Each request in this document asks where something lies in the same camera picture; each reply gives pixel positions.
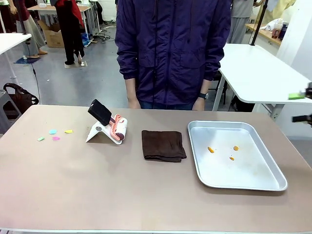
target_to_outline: hand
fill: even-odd
[[[13,15],[15,15],[18,12],[15,6],[10,6],[10,10]]]
[[[128,107],[131,109],[141,109],[141,105],[136,97],[128,99]]]
[[[192,111],[204,111],[205,110],[205,99],[199,97],[193,105]]]

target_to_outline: brown cloth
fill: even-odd
[[[142,131],[142,147],[146,160],[181,162],[186,158],[180,132]]]

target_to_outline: metal tray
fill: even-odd
[[[287,189],[287,180],[251,125],[192,121],[188,131],[197,175],[206,186],[265,191]]]

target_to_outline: jacket zipper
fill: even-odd
[[[176,0],[174,0],[174,12],[173,12],[173,18],[172,18],[172,28],[171,28],[170,39],[169,39],[168,66],[167,66],[165,101],[164,101],[164,103],[166,105],[167,105],[169,73],[170,73],[170,68],[171,68],[171,44],[172,44],[172,39],[173,39],[174,32],[175,32],[175,20],[176,20]]]

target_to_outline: wristwatch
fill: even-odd
[[[208,98],[208,95],[209,95],[209,94],[202,94],[202,93],[200,93],[200,94],[198,95],[198,97],[199,97],[199,98],[203,98],[203,99],[206,100],[206,99]]]

